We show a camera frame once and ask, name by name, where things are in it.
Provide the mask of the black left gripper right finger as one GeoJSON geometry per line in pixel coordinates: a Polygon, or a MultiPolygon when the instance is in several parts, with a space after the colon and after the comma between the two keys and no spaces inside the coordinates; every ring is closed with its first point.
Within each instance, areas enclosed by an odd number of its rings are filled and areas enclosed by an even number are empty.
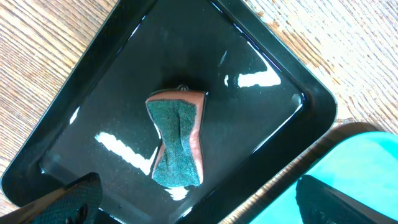
{"type": "Polygon", "coordinates": [[[397,224],[397,220],[311,175],[302,176],[295,190],[296,203],[304,224],[397,224]]]}

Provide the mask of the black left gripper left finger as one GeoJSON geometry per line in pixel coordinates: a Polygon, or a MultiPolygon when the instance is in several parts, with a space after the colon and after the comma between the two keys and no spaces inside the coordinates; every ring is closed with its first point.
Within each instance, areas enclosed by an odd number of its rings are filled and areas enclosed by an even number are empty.
{"type": "Polygon", "coordinates": [[[100,175],[90,172],[1,217],[1,224],[93,224],[103,197],[100,175]]]}

